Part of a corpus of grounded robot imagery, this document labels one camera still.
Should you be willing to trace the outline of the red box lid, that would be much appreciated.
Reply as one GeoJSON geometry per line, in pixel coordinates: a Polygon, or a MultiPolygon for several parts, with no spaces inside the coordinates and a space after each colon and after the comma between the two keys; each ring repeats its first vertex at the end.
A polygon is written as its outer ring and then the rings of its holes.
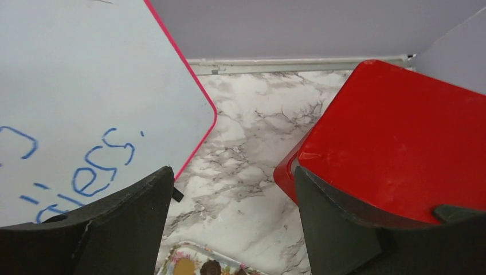
{"type": "Polygon", "coordinates": [[[361,62],[322,117],[279,163],[380,210],[436,224],[433,210],[485,209],[485,96],[379,60],[361,62]]]}

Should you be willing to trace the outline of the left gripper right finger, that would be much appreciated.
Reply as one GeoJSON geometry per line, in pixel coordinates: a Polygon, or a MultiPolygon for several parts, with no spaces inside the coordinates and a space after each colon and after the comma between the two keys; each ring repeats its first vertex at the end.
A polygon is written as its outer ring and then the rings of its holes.
{"type": "Polygon", "coordinates": [[[294,177],[312,274],[485,273],[485,215],[431,225],[362,202],[304,167],[294,177]]]}

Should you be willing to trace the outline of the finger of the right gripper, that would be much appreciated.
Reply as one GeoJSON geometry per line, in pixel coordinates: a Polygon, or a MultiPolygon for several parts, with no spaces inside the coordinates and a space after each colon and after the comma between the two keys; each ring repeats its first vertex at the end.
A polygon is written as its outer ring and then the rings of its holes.
{"type": "Polygon", "coordinates": [[[435,219],[443,224],[462,222],[485,215],[485,211],[453,205],[439,205],[433,210],[435,219]]]}

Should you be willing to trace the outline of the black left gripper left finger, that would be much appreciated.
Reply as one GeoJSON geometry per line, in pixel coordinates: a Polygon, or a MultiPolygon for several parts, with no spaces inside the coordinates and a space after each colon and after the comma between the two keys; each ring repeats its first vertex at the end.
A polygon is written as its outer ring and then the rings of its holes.
{"type": "Polygon", "coordinates": [[[171,167],[39,224],[1,228],[2,274],[153,274],[174,188],[171,167]]]}

